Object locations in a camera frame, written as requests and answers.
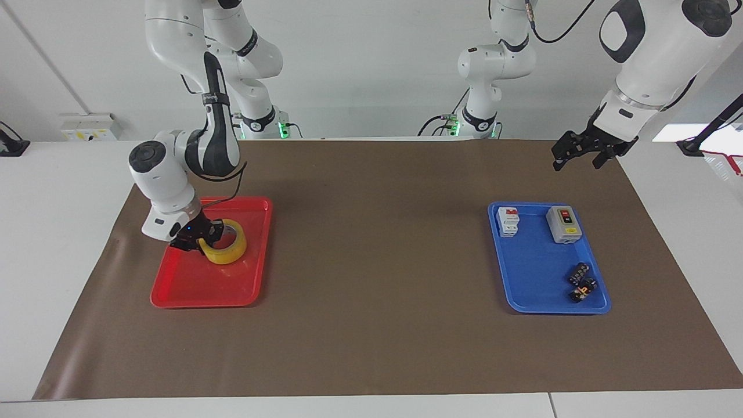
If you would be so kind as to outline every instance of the electronic component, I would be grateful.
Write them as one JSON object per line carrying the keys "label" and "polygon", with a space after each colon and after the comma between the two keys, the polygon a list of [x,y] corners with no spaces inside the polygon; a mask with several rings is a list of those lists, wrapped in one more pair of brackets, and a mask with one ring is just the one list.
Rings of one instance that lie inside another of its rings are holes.
{"label": "electronic component", "polygon": [[580,286],[580,282],[583,280],[586,274],[588,274],[588,270],[590,270],[591,267],[588,267],[588,264],[585,263],[579,263],[575,270],[573,270],[573,273],[568,276],[568,282],[570,282],[573,286]]}
{"label": "electronic component", "polygon": [[552,238],[558,244],[573,244],[583,237],[575,212],[570,206],[553,206],[547,211]]}
{"label": "electronic component", "polygon": [[579,303],[585,300],[588,295],[596,290],[597,287],[598,283],[596,283],[594,278],[584,277],[578,284],[578,287],[574,291],[570,292],[568,296],[570,296],[570,299],[572,299],[573,302]]}
{"label": "electronic component", "polygon": [[510,238],[519,232],[519,210],[516,208],[498,208],[496,213],[498,231],[501,237]]}

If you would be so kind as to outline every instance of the white table surface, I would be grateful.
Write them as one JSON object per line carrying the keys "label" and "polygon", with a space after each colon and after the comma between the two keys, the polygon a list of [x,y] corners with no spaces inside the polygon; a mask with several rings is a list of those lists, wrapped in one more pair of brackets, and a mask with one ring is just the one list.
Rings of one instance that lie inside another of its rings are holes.
{"label": "white table surface", "polygon": [[[0,159],[0,399],[26,401],[33,395],[131,188],[126,157],[133,146],[34,143],[22,158]],[[621,161],[741,367],[743,207],[703,159],[685,158],[673,144],[639,143]],[[692,219],[701,228],[690,228]],[[743,390],[112,399],[3,403],[0,417],[552,417],[551,401],[559,418],[740,417],[742,399]]]}

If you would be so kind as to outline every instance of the power outlet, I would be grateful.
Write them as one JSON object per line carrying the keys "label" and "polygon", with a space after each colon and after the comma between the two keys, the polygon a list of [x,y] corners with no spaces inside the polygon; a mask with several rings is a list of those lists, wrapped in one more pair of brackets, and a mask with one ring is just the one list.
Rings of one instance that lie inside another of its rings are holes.
{"label": "power outlet", "polygon": [[121,137],[121,126],[108,113],[67,120],[60,130],[68,141],[118,141]]}

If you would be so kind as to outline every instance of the yellow tape roll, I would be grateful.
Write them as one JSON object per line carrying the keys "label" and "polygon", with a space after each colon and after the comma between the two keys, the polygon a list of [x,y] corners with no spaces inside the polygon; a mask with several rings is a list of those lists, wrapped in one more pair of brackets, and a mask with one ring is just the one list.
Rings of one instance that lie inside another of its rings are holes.
{"label": "yellow tape roll", "polygon": [[204,238],[198,239],[198,245],[207,256],[207,259],[212,263],[219,264],[221,266],[225,264],[234,263],[239,260],[245,250],[247,250],[247,239],[245,238],[245,232],[242,230],[242,226],[231,219],[224,219],[225,227],[231,227],[236,232],[235,242],[225,249],[218,250],[216,248],[209,247]]}

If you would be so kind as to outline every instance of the brown paper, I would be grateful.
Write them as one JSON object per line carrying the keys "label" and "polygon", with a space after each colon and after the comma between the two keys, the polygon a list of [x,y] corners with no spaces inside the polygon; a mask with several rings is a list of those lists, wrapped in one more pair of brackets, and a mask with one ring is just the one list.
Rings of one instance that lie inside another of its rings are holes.
{"label": "brown paper", "polygon": [[[743,387],[617,162],[555,173],[550,146],[242,143],[240,193],[274,203],[265,286],[243,309],[150,304],[165,244],[140,232],[135,188],[34,399]],[[202,196],[234,187],[194,182]],[[498,200],[578,210],[609,314],[507,305],[486,212]]]}

